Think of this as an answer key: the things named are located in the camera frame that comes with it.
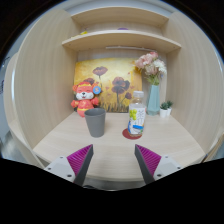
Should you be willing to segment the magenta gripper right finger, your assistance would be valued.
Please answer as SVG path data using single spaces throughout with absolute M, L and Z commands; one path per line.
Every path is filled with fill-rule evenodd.
M 138 144 L 135 145 L 135 156 L 145 184 L 150 184 L 182 169 L 170 156 L 161 156 Z

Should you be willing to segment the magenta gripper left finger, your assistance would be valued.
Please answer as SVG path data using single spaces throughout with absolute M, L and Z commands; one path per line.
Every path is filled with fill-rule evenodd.
M 69 156 L 60 156 L 45 171 L 82 186 L 93 156 L 93 145 L 85 146 Z

